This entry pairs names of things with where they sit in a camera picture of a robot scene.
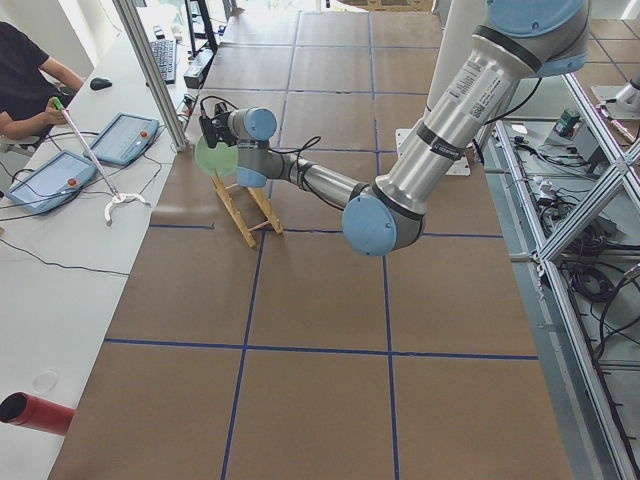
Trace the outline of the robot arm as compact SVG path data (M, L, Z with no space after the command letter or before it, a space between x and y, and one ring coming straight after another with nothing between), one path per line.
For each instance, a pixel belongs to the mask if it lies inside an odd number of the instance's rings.
M342 231L362 255L384 256L415 243L424 231L427 199L479 130L498 120L509 91L524 78L579 70L587 56L587 1L489 1L475 27L467 59L436 102L398 146L391 170L358 182L303 158L276 151L274 114L227 101L199 118L209 148L237 150L237 181L262 187L288 181L342 210Z

